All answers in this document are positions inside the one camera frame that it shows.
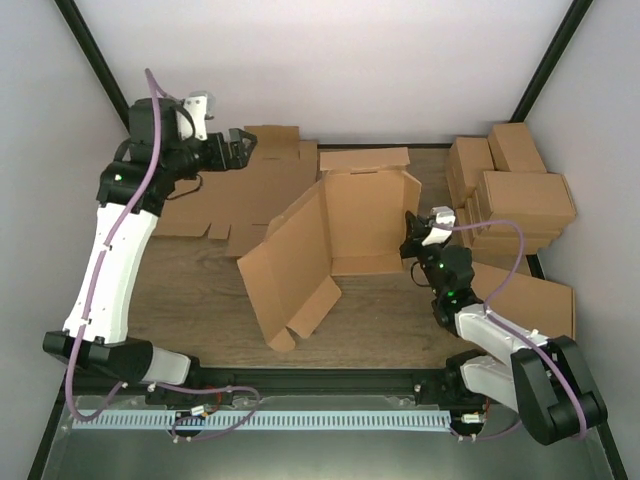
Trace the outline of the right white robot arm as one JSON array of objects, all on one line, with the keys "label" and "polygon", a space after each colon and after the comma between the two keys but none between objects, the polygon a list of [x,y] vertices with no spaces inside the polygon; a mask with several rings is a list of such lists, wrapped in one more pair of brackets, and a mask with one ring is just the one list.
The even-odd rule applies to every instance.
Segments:
[{"label": "right white robot arm", "polygon": [[406,212],[405,225],[399,254],[423,272],[438,325],[478,347],[448,360],[444,389],[451,400],[495,400],[542,445],[582,439],[607,421],[604,398],[573,339],[524,329],[476,295],[472,252],[450,242],[460,228],[451,208],[435,207],[428,217]]}]

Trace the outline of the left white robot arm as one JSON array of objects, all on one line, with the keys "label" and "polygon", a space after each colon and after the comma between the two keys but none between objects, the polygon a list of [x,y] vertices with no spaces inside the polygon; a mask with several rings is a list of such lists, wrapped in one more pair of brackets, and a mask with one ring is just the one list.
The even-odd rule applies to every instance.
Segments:
[{"label": "left white robot arm", "polygon": [[100,175],[97,225],[77,300],[59,331],[44,336],[46,353],[117,381],[169,384],[181,403],[204,392],[196,359],[128,334],[131,294],[139,265],[165,202],[180,180],[247,166],[255,135],[210,133],[213,97],[144,98],[129,109],[129,137]]}]

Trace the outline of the cardboard box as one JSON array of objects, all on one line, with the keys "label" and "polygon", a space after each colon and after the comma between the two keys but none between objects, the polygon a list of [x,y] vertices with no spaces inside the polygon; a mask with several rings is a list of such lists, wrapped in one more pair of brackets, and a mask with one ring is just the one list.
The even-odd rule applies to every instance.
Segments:
[{"label": "cardboard box", "polygon": [[405,215],[421,196],[409,163],[405,147],[322,152],[320,179],[238,260],[271,349],[311,336],[342,295],[335,277],[403,271]]}]

